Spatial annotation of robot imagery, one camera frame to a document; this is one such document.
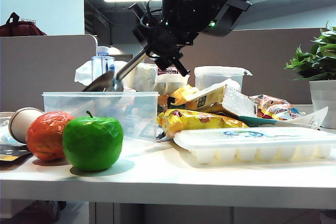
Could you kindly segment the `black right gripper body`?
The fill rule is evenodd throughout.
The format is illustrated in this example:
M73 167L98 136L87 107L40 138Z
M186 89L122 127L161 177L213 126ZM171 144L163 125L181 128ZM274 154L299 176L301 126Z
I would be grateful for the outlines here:
M145 13L137 3L129 7L139 22L133 30L133 34L142 47L146 39L156 39L155 52L158 56L167 57L185 46L192 46L196 38L195 32L187 32L182 29L164 24L152 16L152 11Z

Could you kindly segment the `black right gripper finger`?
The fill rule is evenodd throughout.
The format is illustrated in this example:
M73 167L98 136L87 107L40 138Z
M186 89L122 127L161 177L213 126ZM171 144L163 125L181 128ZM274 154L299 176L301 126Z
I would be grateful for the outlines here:
M145 54L148 57L157 57L158 54L154 51L156 46L157 40L156 39L146 39L144 44Z
M154 62L160 70L165 70L168 67L174 66L182 76L186 76L190 73L190 70L187 70L184 65L180 62L180 59L183 57L181 52L167 56L167 57L155 57Z

